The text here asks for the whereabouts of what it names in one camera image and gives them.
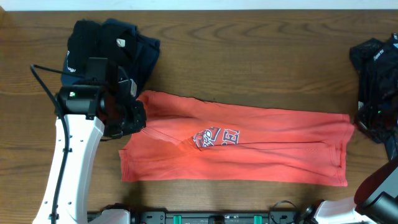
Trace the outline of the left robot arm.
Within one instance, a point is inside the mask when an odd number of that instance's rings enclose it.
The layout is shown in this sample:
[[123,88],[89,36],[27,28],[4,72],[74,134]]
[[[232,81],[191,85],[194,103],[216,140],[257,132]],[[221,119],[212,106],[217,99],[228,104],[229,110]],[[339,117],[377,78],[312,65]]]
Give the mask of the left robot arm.
[[119,139],[146,126],[142,102],[134,99],[133,80],[119,79],[123,68],[91,57],[73,85],[49,98],[55,106],[56,143],[44,198],[34,223],[131,223],[126,208],[88,216],[93,163],[101,141]]

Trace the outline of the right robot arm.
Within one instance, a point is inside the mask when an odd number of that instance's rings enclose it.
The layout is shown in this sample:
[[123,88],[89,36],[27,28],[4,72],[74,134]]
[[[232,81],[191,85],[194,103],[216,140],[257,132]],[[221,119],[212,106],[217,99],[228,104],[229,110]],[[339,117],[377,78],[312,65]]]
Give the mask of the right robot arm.
[[309,206],[303,223],[397,223],[397,103],[366,105],[355,119],[358,129],[390,149],[389,161],[366,178],[353,197]]

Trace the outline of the orange-red soccer t-shirt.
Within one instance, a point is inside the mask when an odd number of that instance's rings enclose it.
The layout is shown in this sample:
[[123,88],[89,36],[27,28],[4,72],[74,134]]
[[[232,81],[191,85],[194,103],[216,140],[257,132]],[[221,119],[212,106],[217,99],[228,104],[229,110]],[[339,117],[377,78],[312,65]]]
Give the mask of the orange-red soccer t-shirt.
[[347,186],[347,114],[200,101],[158,91],[139,98],[146,127],[120,150],[121,178],[265,180]]

